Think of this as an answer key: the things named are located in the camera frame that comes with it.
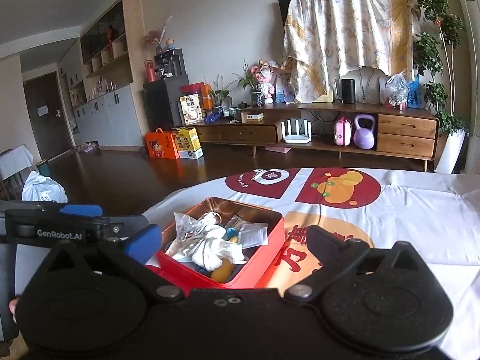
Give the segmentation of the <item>person's left hand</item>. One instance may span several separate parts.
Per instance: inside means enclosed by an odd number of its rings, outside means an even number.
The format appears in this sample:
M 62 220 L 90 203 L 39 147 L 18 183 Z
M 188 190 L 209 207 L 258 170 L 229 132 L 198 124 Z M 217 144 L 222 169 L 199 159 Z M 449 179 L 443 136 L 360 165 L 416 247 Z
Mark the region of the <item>person's left hand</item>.
M 12 314 L 14 323 L 16 323 L 16 307 L 18 305 L 19 299 L 15 298 L 9 302 L 9 310 Z

